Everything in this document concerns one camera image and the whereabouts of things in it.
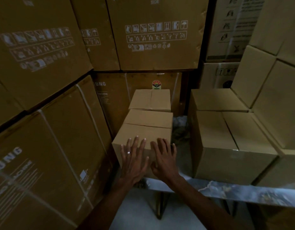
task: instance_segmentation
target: hand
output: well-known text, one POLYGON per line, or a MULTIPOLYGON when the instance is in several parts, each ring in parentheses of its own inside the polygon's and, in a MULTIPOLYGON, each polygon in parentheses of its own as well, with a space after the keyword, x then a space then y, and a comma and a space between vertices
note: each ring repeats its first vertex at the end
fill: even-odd
POLYGON ((171 146, 167 139, 158 138, 157 142, 158 145, 154 141, 150 143, 151 148, 155 151, 158 164, 158 167, 156 167, 156 163, 153 162, 151 169, 157 178, 172 188, 177 180, 181 178, 176 166, 177 149, 175 144, 173 144, 173 151, 171 151, 171 146))
POLYGON ((126 153, 124 152, 124 146, 121 145, 121 156, 122 156, 122 175, 121 178, 133 186, 136 182, 139 182, 145 175, 149 164, 149 157, 146 157, 145 163, 142 167, 142 153, 144 150, 146 139, 141 141, 139 150, 138 147, 139 137, 136 136, 134 143, 131 147, 131 139, 128 139, 126 144, 126 153))

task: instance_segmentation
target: person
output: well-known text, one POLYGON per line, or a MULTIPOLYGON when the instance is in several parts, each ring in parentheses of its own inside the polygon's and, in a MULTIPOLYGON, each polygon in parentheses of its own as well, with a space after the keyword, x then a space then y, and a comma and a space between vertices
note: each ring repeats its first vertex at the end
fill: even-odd
MULTIPOLYGON (((78 226, 77 230, 109 229, 110 225, 123 202, 123 199, 133 187, 145 175, 149 167, 149 157, 142 163, 142 153, 146 139, 141 141, 139 149, 139 137, 136 136, 131 145, 131 139, 127 141, 126 150, 121 145, 122 172, 121 178, 112 187, 99 204, 92 210, 89 216, 78 226)), ((157 139, 151 142, 151 148, 156 154, 156 161, 151 163, 153 174, 166 183, 172 191, 181 197, 190 207, 205 228, 209 229, 244 229, 224 209, 195 190, 188 182, 179 175, 176 166, 177 149, 166 139, 157 139)))

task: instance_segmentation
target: person's right hand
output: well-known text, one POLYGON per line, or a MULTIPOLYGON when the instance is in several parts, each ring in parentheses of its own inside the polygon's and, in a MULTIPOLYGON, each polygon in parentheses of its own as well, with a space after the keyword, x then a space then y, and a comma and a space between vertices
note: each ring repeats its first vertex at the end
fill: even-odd
POLYGON ((154 141, 150 143, 151 148, 155 151, 157 160, 157 166, 153 162, 151 169, 157 178, 171 188, 181 177, 176 166, 176 146, 173 144, 173 151, 171 151, 171 146, 167 139, 158 138, 157 143, 154 141))

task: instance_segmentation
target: person's left hand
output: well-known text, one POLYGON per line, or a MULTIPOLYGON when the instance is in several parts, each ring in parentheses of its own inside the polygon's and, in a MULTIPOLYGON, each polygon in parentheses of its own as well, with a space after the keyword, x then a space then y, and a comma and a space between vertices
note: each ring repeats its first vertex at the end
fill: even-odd
POLYGON ((131 146, 131 139, 128 139, 126 144, 126 152, 124 152, 124 146, 121 145, 121 156, 122 156, 122 174, 121 178, 130 182, 133 186, 136 182, 139 182, 145 175, 149 165, 149 157, 146 157, 145 163, 142 166, 142 153, 144 150, 146 139, 141 141, 139 149, 138 147, 139 137, 136 136, 134 143, 131 146))

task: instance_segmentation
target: forearm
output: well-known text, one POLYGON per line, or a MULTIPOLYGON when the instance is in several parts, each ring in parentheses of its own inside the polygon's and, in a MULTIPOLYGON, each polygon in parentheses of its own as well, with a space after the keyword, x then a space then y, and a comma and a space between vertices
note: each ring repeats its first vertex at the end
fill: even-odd
POLYGON ((244 229, 224 209, 195 190, 183 177, 174 179, 170 188, 182 198, 208 230, 244 229))
POLYGON ((89 216, 77 228, 78 230, 109 229, 120 205, 132 187, 130 181, 120 178, 89 216))

